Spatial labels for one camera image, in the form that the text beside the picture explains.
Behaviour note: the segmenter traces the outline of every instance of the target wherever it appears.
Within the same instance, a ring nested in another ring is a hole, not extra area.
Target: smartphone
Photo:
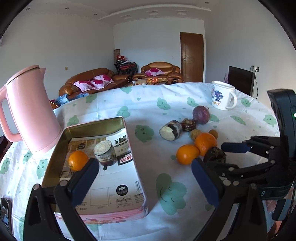
[[[12,203],[9,199],[1,198],[0,203],[0,219],[7,227],[7,229],[12,233],[12,223],[11,223],[11,210]]]

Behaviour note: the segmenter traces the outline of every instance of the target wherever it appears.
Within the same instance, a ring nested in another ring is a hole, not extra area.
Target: black circle label
[[[78,149],[79,150],[84,149],[84,148],[85,148],[85,144],[84,143],[79,144],[79,146],[78,146]]]
[[[119,196],[124,196],[128,193],[128,187],[126,185],[120,185],[116,188],[116,193]]]

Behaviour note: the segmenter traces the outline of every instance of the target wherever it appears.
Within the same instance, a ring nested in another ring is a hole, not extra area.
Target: brown door
[[[181,71],[184,82],[202,82],[204,66],[203,35],[180,33]]]

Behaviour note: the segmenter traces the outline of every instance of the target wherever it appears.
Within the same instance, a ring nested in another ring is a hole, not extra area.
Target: door frame
[[[180,49],[181,49],[181,75],[183,76],[183,51],[182,51],[182,38],[181,34],[198,34],[198,33],[187,33],[187,32],[180,32]],[[200,83],[205,83],[205,35],[200,34],[203,36],[203,49],[202,49],[202,56],[203,56],[203,76],[202,76],[202,82]]]

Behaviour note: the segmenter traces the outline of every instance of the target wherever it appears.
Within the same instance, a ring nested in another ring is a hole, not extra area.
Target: kettle lid
[[[30,67],[27,67],[27,68],[24,68],[23,70],[17,72],[16,74],[14,74],[8,81],[7,83],[5,84],[8,85],[12,80],[14,80],[15,78],[19,77],[20,75],[22,75],[23,73],[29,71],[29,70],[32,70],[32,69],[36,69],[36,68],[39,68],[39,65],[32,65]]]

